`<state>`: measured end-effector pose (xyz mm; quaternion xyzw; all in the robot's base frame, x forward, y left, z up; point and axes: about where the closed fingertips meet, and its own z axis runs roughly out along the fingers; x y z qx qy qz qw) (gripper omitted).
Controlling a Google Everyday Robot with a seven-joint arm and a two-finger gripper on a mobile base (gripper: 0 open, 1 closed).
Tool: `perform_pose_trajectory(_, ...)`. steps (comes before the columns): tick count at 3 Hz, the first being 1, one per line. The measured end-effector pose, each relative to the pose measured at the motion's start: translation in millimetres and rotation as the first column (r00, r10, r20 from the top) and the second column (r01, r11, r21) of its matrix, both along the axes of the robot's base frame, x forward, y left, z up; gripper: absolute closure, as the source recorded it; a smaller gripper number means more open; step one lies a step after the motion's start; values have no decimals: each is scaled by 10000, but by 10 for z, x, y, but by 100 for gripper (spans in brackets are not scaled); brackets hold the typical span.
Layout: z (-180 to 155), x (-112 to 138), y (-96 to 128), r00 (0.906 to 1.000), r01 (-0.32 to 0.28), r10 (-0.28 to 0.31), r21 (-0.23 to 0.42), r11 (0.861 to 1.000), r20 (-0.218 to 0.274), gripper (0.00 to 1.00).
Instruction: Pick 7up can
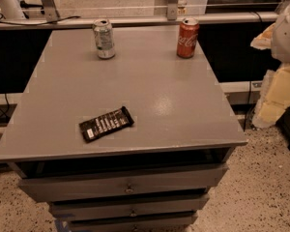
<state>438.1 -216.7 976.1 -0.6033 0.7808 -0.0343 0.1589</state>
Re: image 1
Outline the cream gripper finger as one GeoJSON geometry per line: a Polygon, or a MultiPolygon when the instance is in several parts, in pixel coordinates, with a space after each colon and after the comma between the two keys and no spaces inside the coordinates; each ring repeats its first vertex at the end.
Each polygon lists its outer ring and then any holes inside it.
{"type": "Polygon", "coordinates": [[[271,24],[261,34],[255,37],[250,46],[259,50],[270,49],[275,24],[271,24]]]}
{"type": "Polygon", "coordinates": [[[268,128],[284,114],[290,106],[290,64],[281,64],[274,72],[267,70],[261,85],[252,124],[256,128],[268,128]]]}

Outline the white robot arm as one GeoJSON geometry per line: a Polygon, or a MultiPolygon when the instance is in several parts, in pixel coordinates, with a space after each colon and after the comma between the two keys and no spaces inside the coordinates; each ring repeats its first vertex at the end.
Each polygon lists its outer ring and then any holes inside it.
{"type": "Polygon", "coordinates": [[[259,50],[269,49],[272,57],[281,62],[276,71],[266,72],[252,117],[256,128],[268,128],[290,107],[290,3],[276,22],[255,37],[250,45],[259,50]]]}

